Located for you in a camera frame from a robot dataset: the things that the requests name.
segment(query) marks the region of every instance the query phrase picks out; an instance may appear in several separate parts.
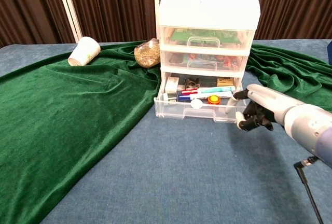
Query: plastic drawer organizer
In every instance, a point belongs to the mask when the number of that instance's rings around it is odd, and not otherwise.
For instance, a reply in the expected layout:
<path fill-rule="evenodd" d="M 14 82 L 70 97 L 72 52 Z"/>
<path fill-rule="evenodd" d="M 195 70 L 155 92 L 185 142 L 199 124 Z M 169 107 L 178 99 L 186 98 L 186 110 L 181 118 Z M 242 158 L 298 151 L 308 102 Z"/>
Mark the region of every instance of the plastic drawer organizer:
<path fill-rule="evenodd" d="M 226 104 L 232 93 L 242 90 L 241 81 L 259 17 L 258 0 L 161 0 L 162 82 L 155 98 L 156 115 L 235 122 L 236 111 L 243 111 L 246 103 Z M 167 89 L 169 78 L 178 78 L 175 84 L 168 85 L 173 87 L 171 94 Z M 220 86 L 218 78 L 232 82 L 233 90 L 228 98 L 220 94 L 217 103 L 211 103 L 210 98 L 201 97 L 199 105 L 197 101 L 196 105 L 192 103 L 194 96 L 183 100 L 181 92 L 189 87 L 189 81 L 197 82 L 190 88 L 199 87 L 203 92 L 206 88 Z"/>

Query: white drawer top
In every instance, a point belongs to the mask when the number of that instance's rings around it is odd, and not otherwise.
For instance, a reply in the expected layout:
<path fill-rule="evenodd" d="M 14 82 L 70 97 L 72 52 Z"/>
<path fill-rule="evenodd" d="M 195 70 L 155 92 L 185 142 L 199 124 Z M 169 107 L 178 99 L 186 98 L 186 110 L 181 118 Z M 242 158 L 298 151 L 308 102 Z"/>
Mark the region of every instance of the white drawer top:
<path fill-rule="evenodd" d="M 213 30 L 256 30 L 258 0 L 161 0 L 159 25 Z"/>

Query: drawer handle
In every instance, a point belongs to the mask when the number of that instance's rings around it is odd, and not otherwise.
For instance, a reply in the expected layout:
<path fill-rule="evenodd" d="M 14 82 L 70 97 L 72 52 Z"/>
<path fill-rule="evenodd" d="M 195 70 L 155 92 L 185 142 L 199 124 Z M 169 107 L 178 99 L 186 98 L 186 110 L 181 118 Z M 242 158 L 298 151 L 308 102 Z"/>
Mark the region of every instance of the drawer handle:
<path fill-rule="evenodd" d="M 216 37 L 200 37 L 200 36 L 190 36 L 188 38 L 187 46 L 190 46 L 192 41 L 213 41 L 216 42 L 217 48 L 220 47 L 220 40 Z"/>

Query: robotic hand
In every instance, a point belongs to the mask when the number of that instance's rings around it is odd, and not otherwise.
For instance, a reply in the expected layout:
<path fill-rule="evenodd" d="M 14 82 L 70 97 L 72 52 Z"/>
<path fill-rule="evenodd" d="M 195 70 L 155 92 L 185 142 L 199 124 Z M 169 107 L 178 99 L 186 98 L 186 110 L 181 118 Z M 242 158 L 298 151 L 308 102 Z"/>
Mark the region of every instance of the robotic hand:
<path fill-rule="evenodd" d="M 251 84 L 237 92 L 227 105 L 250 99 L 243 113 L 237 112 L 237 126 L 250 131 L 259 126 L 273 130 L 272 122 L 284 127 L 288 136 L 332 167 L 332 114 L 283 93 Z"/>

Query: black cable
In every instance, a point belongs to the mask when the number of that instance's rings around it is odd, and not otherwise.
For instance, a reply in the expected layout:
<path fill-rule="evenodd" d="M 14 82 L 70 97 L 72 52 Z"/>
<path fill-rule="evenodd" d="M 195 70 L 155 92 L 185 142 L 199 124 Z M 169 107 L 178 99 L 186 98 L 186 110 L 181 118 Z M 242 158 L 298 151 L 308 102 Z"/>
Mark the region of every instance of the black cable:
<path fill-rule="evenodd" d="M 307 159 L 308 164 L 306 166 L 308 166 L 310 164 L 313 164 L 317 160 L 318 160 L 318 157 L 309 157 Z M 304 184 L 304 186 L 306 188 L 306 191 L 307 191 L 310 203 L 311 203 L 311 205 L 312 205 L 312 207 L 313 207 L 313 209 L 315 211 L 315 214 L 316 214 L 316 217 L 318 219 L 319 224 L 324 224 L 323 220 L 322 220 L 322 217 L 321 217 L 321 214 L 320 214 L 320 212 L 319 212 L 319 210 L 317 208 L 317 205 L 315 203 L 315 200 L 313 199 L 313 196 L 311 194 L 311 191 L 310 191 L 310 188 L 309 188 L 309 185 L 308 185 L 308 181 L 307 181 L 307 178 L 305 176 L 305 172 L 303 171 L 304 163 L 305 163 L 305 161 L 303 161 L 303 162 L 301 162 L 301 161 L 297 162 L 297 163 L 294 164 L 294 168 L 296 169 L 296 172 L 299 175 L 299 177 L 301 179 L 301 182 Z"/>

